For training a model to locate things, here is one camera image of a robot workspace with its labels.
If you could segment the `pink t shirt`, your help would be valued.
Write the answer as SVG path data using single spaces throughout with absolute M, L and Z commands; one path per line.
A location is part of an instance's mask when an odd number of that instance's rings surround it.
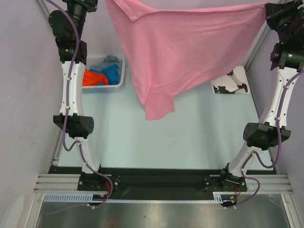
M 186 10 L 137 0 L 105 4 L 147 120 L 173 112 L 176 95 L 238 66 L 265 19 L 263 3 Z

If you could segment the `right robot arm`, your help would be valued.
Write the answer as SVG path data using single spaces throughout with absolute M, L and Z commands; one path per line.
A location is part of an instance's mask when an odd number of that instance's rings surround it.
M 287 111 L 294 85 L 304 73 L 304 2 L 267 3 L 265 9 L 266 23 L 279 38 L 270 56 L 270 97 L 258 123 L 245 126 L 243 146 L 220 173 L 218 183 L 224 191 L 245 186 L 245 173 L 253 159 L 267 169 L 276 166 L 279 158 L 272 165 L 266 165 L 260 155 L 271 147 L 277 147 L 277 156 L 280 156 L 282 143 L 291 135 L 291 131 L 286 129 Z

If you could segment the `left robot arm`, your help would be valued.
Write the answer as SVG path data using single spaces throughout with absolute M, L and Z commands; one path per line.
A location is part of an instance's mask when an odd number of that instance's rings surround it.
M 63 95 L 60 111 L 53 122 L 62 130 L 62 143 L 66 151 L 77 148 L 83 162 L 79 191 L 100 190 L 105 178 L 100 175 L 101 165 L 89 147 L 89 135 L 94 120 L 85 116 L 82 105 L 83 77 L 86 70 L 87 44 L 81 40 L 86 15 L 97 10 L 96 0 L 66 0 L 67 9 L 56 7 L 48 17 L 63 73 Z

